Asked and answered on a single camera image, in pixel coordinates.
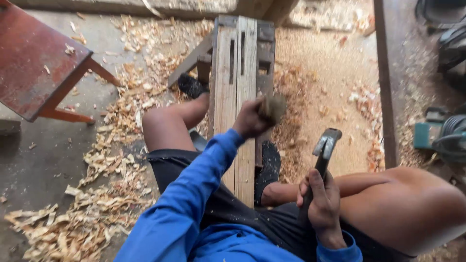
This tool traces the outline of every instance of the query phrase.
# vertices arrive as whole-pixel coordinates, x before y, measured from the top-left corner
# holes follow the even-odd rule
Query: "foot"
[[[271,183],[277,182],[280,175],[280,154],[275,144],[268,140],[262,143],[262,163],[264,167],[254,180],[254,204],[256,206],[262,205],[264,189]]]
[[[181,92],[187,94],[190,98],[196,99],[201,94],[209,92],[196,78],[183,73],[178,78],[178,87]]]

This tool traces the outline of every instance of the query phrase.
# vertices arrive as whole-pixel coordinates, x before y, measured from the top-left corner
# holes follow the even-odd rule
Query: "hammer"
[[[336,142],[342,138],[342,132],[338,129],[328,128],[321,136],[319,142],[312,152],[313,155],[319,156],[315,164],[315,168],[319,171],[325,182],[325,175],[327,174],[327,167],[329,166],[330,157],[332,156],[333,149]],[[310,227],[308,218],[309,205],[314,199],[312,189],[309,186],[306,195],[304,196],[302,206],[298,213],[298,224],[302,227]]]

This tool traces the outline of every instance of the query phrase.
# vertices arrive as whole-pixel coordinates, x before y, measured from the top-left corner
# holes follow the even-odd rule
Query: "wooden workbench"
[[[423,157],[404,141],[410,118],[430,105],[454,110],[465,102],[436,73],[439,35],[429,37],[416,23],[415,5],[416,0],[374,1],[387,168],[415,165],[413,158]]]

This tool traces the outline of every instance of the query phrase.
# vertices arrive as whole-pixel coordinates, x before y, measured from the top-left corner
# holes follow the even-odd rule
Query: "person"
[[[410,261],[466,232],[466,197],[419,169],[356,173],[325,184],[310,170],[299,185],[278,182],[280,156],[263,144],[264,168],[249,208],[221,184],[237,149],[270,123],[246,102],[232,129],[196,152],[188,130],[209,107],[208,89],[192,77],[178,80],[193,100],[152,109],[144,139],[161,196],[136,222],[115,261]],[[315,196],[297,223],[308,185]]]

